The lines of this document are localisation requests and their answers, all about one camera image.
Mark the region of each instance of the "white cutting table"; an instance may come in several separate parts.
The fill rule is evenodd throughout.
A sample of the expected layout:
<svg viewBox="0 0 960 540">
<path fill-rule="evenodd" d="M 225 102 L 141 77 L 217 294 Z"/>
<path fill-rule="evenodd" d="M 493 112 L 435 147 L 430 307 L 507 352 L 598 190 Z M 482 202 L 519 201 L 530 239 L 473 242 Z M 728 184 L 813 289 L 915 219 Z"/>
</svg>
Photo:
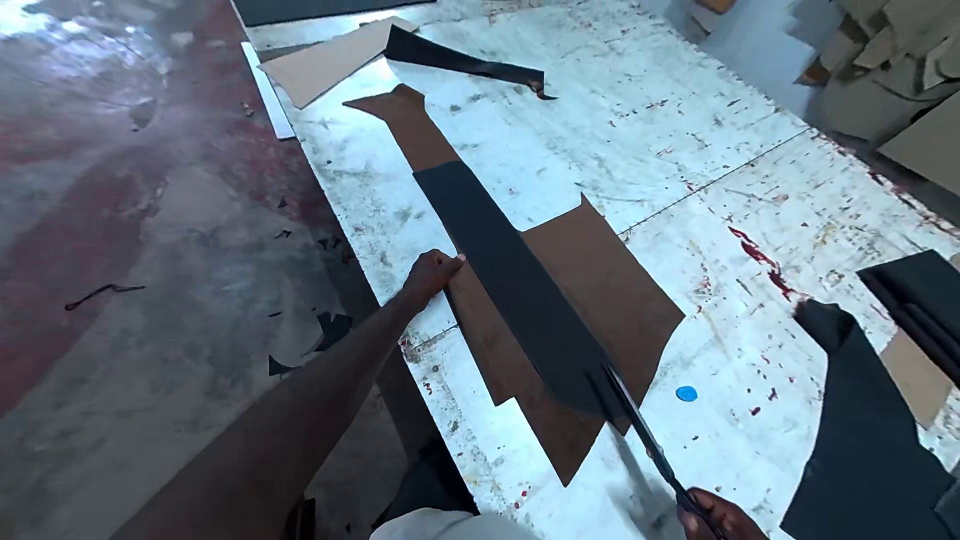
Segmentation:
<svg viewBox="0 0 960 540">
<path fill-rule="evenodd" d="M 303 28 L 252 29 L 251 40 L 296 44 L 310 35 Z M 581 192 L 606 216 L 686 314 L 641 407 L 651 430 L 682 483 L 716 489 L 773 538 L 788 537 L 779 523 L 813 448 L 826 355 L 791 318 L 800 295 L 784 298 L 730 227 L 780 264 L 787 286 L 856 316 L 878 349 L 895 326 L 855 272 L 930 248 L 949 257 L 957 231 L 630 2 L 438 22 L 420 34 L 543 69 L 560 99 L 382 59 L 303 110 L 280 92 L 377 299 L 396 293 L 420 252 L 453 253 L 386 124 L 341 105 L 403 82 L 426 94 L 518 229 L 572 209 Z M 680 537 L 673 495 L 632 432 L 624 443 L 604 428 L 561 486 L 516 403 L 493 406 L 444 296 L 404 343 L 481 511 L 552 540 Z M 687 384 L 700 394 L 693 403 L 674 395 Z M 960 393 L 918 431 L 952 468 Z"/>
</svg>

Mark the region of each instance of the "concrete floor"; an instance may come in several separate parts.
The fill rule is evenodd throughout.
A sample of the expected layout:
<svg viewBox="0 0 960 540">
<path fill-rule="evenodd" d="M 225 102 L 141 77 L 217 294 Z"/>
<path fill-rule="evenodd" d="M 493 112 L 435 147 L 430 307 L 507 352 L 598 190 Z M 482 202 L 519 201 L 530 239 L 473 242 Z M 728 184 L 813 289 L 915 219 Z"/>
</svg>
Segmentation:
<svg viewBox="0 0 960 540">
<path fill-rule="evenodd" d="M 0 538 L 106 538 L 276 382 L 267 355 L 372 309 L 244 38 L 227 0 L 0 4 Z M 106 283 L 146 288 L 64 310 Z M 403 443 L 375 390 L 308 491 L 320 537 L 369 534 Z"/>
</svg>

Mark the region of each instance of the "red paint stain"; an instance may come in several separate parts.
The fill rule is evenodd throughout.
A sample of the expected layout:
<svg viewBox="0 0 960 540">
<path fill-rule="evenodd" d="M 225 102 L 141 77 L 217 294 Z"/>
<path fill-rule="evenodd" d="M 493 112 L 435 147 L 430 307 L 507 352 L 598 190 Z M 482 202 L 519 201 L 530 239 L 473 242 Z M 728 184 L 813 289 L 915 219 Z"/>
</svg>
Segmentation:
<svg viewBox="0 0 960 540">
<path fill-rule="evenodd" d="M 877 315 L 883 317 L 884 320 L 887 320 L 887 321 L 890 320 L 890 317 L 888 317 L 887 314 L 884 313 L 883 311 L 880 311 L 879 308 L 877 308 L 876 306 L 870 305 L 870 307 L 872 307 L 872 308 L 874 309 L 874 311 L 876 311 L 876 314 L 877 314 Z"/>
<path fill-rule="evenodd" d="M 756 262 L 770 265 L 771 270 L 767 272 L 767 277 L 770 278 L 770 281 L 776 285 L 778 289 L 780 289 L 780 294 L 783 295 L 783 298 L 789 301 L 791 292 L 801 296 L 806 296 L 802 292 L 799 292 L 797 289 L 786 284 L 786 282 L 783 280 L 783 274 L 780 271 L 780 264 L 778 262 L 774 262 L 762 251 L 760 251 L 760 248 L 756 245 L 756 242 L 751 240 L 746 233 L 734 229 L 733 227 L 727 227 L 727 229 L 730 229 L 730 232 L 733 233 L 734 236 L 740 238 L 740 247 L 743 248 L 743 251 L 747 255 L 753 258 Z"/>
</svg>

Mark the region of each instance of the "fabric scrap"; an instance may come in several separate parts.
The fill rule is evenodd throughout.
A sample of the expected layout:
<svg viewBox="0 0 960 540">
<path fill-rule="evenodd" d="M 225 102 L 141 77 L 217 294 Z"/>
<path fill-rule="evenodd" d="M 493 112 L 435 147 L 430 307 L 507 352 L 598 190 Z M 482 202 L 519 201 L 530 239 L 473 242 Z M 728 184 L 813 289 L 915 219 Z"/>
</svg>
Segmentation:
<svg viewBox="0 0 960 540">
<path fill-rule="evenodd" d="M 815 300 L 795 319 L 827 353 L 828 369 L 816 444 L 780 527 L 796 540 L 949 540 L 934 508 L 954 478 L 920 445 L 863 330 L 838 305 Z M 882 519 L 879 507 L 890 509 Z"/>
</svg>

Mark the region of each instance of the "black fabric scrap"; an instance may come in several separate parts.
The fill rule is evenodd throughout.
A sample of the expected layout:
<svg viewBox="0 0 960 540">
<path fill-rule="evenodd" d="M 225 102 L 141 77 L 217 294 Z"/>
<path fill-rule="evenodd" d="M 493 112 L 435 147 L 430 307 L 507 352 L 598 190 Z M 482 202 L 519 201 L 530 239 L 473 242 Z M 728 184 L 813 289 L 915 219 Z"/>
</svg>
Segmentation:
<svg viewBox="0 0 960 540">
<path fill-rule="evenodd" d="M 828 369 L 817 441 L 780 527 L 797 540 L 952 538 L 934 507 L 954 478 L 918 442 L 853 316 L 808 300 L 795 319 L 827 352 Z"/>
<path fill-rule="evenodd" d="M 960 480 L 953 483 L 953 487 L 937 503 L 935 510 L 947 524 L 953 537 L 960 538 Z"/>
<path fill-rule="evenodd" d="M 97 290 L 91 292 L 90 294 L 84 296 L 83 298 L 81 298 L 81 299 L 78 300 L 77 302 L 71 302 L 70 304 L 67 304 L 67 305 L 64 306 L 63 308 L 66 309 L 67 311 L 73 311 L 73 310 L 76 309 L 77 307 L 80 307 L 80 304 L 86 302 L 87 300 L 93 298 L 94 296 L 97 296 L 98 294 L 104 292 L 105 290 L 112 290 L 113 292 L 130 292 L 130 291 L 132 291 L 132 290 L 140 290 L 140 289 L 145 289 L 145 288 L 147 288 L 147 285 L 136 285 L 136 286 L 132 286 L 132 287 L 125 287 L 125 286 L 121 286 L 121 285 L 115 285 L 115 284 L 113 284 L 113 283 L 107 283 L 106 285 L 104 285 L 104 286 L 98 288 Z"/>
<path fill-rule="evenodd" d="M 480 60 L 438 45 L 396 25 L 390 29 L 390 38 L 387 39 L 387 48 L 383 51 L 383 56 L 389 60 L 406 61 L 517 83 L 529 87 L 542 100 L 557 99 L 543 93 L 543 72 L 539 69 L 499 61 Z"/>
<path fill-rule="evenodd" d="M 960 272 L 930 250 L 857 275 L 894 322 L 960 386 Z"/>
<path fill-rule="evenodd" d="M 280 362 L 276 361 L 273 356 L 267 355 L 267 374 L 269 377 L 274 375 L 283 375 L 284 373 L 290 373 L 295 369 L 300 369 L 300 366 L 285 366 Z"/>
<path fill-rule="evenodd" d="M 375 12 L 437 0 L 234 0 L 244 26 L 260 26 L 347 13 Z"/>
<path fill-rule="evenodd" d="M 317 322 L 320 323 L 320 328 L 324 331 L 324 339 L 314 349 L 315 353 L 326 351 L 347 335 L 353 326 L 353 317 L 337 313 L 331 318 L 330 312 L 324 311 L 317 315 Z"/>
<path fill-rule="evenodd" d="M 621 409 L 613 388 L 589 382 L 607 380 L 610 357 L 469 167 L 450 161 L 414 178 L 546 387 L 580 412 L 619 418 L 605 413 Z"/>
</svg>

